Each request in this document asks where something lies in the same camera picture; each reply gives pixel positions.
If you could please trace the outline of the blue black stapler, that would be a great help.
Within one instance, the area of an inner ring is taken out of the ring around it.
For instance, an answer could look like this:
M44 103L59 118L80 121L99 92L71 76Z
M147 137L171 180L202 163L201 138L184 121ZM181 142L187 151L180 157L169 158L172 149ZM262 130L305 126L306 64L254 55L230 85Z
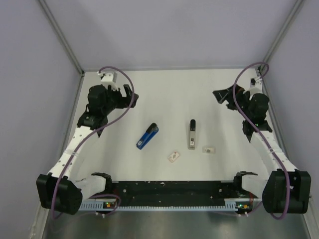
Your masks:
M147 143L158 133L158 131L159 131L158 125L153 122L148 127L146 132L142 135L142 137L138 140L136 147L139 150L142 150L144 146L146 146Z

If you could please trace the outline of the grey black stapler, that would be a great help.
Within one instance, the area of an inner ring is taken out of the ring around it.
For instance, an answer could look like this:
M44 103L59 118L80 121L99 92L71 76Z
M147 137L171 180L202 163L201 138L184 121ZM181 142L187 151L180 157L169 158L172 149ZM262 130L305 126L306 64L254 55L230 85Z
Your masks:
M196 120L191 119L189 123L189 139L188 139L188 148L191 150L195 149L195 137L196 137Z

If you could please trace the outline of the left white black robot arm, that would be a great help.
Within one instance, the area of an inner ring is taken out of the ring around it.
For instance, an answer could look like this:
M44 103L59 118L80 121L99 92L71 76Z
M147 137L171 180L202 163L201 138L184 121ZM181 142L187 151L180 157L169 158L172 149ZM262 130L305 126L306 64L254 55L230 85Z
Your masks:
M79 118L74 135L58 162L36 180L41 206L46 209L76 214L82 202L99 194L109 197L113 191L111 176L94 172L84 162L95 164L87 158L90 148L98 141L107 116L115 109L129 109L136 105L139 95L128 84L123 85L126 96L110 86L95 85L89 89L88 104Z

